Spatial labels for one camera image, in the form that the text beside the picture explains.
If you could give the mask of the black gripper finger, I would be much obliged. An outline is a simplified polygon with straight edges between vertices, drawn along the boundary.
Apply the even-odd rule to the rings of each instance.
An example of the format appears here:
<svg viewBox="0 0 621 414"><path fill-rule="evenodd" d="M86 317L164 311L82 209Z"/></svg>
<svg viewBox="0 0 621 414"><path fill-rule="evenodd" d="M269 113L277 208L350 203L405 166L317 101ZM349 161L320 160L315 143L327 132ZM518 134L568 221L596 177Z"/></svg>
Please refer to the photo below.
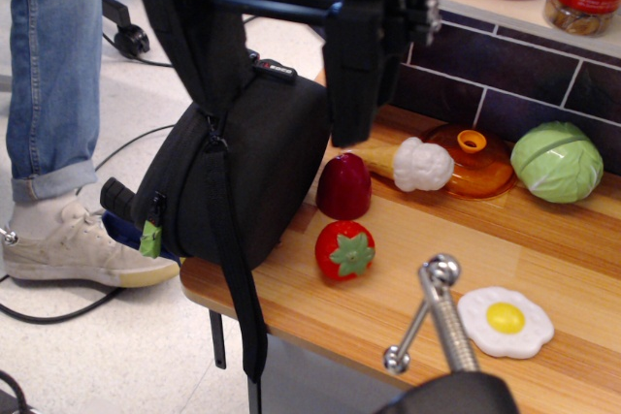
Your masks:
<svg viewBox="0 0 621 414"><path fill-rule="evenodd" d="M242 15L214 0L143 0L151 28L192 101L226 113L252 81Z"/></svg>
<svg viewBox="0 0 621 414"><path fill-rule="evenodd" d="M381 0L344 0L329 9L323 57L334 146L367 140L377 109L392 99L409 47L404 26Z"/></svg>

